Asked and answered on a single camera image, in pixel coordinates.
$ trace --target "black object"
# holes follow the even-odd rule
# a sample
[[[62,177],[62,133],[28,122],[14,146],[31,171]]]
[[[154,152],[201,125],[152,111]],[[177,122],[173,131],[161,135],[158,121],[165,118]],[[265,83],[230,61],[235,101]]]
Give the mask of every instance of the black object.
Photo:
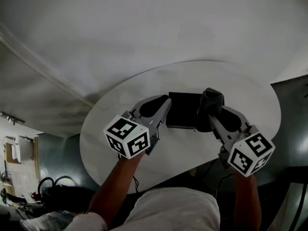
[[[222,93],[212,88],[206,88],[200,99],[196,129],[199,132],[211,132],[208,115],[219,116],[223,105],[224,96]]]
[[[169,92],[172,106],[167,115],[168,128],[197,129],[211,132],[208,114],[219,116],[224,105],[221,92],[207,88],[202,94]]]
[[[216,118],[229,132],[235,132],[241,129],[241,119],[224,108],[221,109],[220,115],[216,116]]]
[[[70,179],[70,177],[62,176],[54,181],[52,178],[46,177],[39,183],[38,193],[46,209],[48,211],[66,210],[76,213],[87,211],[95,192],[82,187],[56,185],[63,178]],[[47,180],[51,180],[52,186],[43,188],[41,191],[42,184]]]
[[[154,116],[168,98],[169,97],[167,95],[163,95],[159,98],[153,99],[152,101],[145,103],[140,107],[140,115],[144,117]]]
[[[172,106],[166,118],[167,127],[194,129],[201,96],[196,93],[169,92]]]
[[[16,196],[13,196],[13,195],[10,195],[9,193],[6,192],[5,188],[3,188],[1,190],[1,198],[2,198],[2,201],[6,203],[6,199],[12,201],[13,203],[24,203],[24,204],[27,204],[27,200],[25,198],[19,198],[19,197],[16,197]]]

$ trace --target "ceiling molding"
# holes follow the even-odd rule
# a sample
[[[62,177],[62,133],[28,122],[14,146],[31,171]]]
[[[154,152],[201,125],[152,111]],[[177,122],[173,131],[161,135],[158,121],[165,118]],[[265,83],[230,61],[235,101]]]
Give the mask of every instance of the ceiling molding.
[[[59,76],[51,68],[48,68],[42,61],[35,57],[19,40],[17,40],[9,30],[0,24],[0,42],[4,44],[14,55],[16,55],[25,64],[38,72],[40,75],[48,79],[50,82],[60,87],[64,91],[72,94],[79,100],[83,101],[90,107],[94,106],[94,103],[85,99],[82,94],[76,90],[65,78]]]

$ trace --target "forearm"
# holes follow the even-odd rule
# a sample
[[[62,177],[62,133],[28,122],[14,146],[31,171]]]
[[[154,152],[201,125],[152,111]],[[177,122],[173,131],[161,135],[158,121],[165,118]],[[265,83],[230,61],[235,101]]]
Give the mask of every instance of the forearm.
[[[234,215],[235,230],[259,230],[261,206],[255,176],[244,177],[235,173],[236,201]]]
[[[130,160],[122,157],[90,203],[89,211],[99,214],[108,226],[123,204],[143,154]]]

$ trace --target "black wire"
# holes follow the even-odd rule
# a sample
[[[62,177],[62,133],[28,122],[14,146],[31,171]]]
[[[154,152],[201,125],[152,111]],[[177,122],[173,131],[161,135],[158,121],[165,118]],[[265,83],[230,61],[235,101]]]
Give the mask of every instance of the black wire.
[[[40,196],[42,196],[42,193],[40,192],[40,187],[41,187],[42,184],[43,184],[45,181],[47,181],[47,180],[51,180],[51,182],[52,182],[52,187],[54,187],[53,178],[45,177],[44,179],[42,179],[42,180],[40,181],[40,183],[39,183],[39,185],[38,185],[38,194],[39,194]]]
[[[121,159],[121,156],[120,156],[119,153],[117,154],[117,158],[118,158],[119,160]],[[133,179],[134,179],[134,181],[135,181],[135,190],[136,190],[136,193],[138,193],[139,181],[136,179],[135,176],[133,176]]]
[[[133,179],[134,179],[134,181],[135,181],[135,189],[136,189],[136,193],[138,193],[139,181],[135,178],[135,176],[133,176]]]
[[[156,128],[156,133],[157,133],[157,138],[159,139],[159,132],[158,132],[158,128],[159,128],[159,126],[160,125],[162,125],[162,122],[159,122],[159,124],[158,124],[158,126],[157,126],[157,128]]]
[[[7,202],[6,202],[6,190],[5,188],[3,188],[0,192],[0,195],[1,195],[1,199],[2,199],[2,202],[8,206],[10,206]]]
[[[228,174],[227,176],[225,176],[225,177],[223,177],[223,178],[220,179],[220,181],[219,181],[219,183],[218,183],[218,186],[217,186],[217,188],[216,188],[216,191],[215,191],[215,199],[216,199],[216,201],[217,201],[217,193],[218,193],[218,190],[219,190],[220,185],[222,184],[222,182],[223,182],[226,178],[229,178],[229,177],[232,176],[232,175],[234,175],[234,173],[233,173],[233,174]]]

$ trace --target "white tabletop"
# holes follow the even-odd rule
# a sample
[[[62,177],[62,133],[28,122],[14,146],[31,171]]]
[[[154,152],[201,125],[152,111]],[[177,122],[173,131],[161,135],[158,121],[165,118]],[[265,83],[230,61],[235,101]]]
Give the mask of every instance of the white tabletop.
[[[107,146],[103,135],[103,129],[116,115],[131,110],[138,101],[150,96],[170,91],[202,93],[207,87],[222,92],[225,105],[242,112],[269,139],[275,136],[281,112],[269,83],[230,63],[195,61],[171,64],[125,81],[95,104],[80,135],[81,158],[88,173],[102,184],[118,161],[117,153]],[[217,158],[221,147],[213,133],[167,128],[164,124],[159,135],[161,140],[150,156],[143,157],[135,174],[140,184],[139,191]],[[132,182],[129,193],[134,192]]]

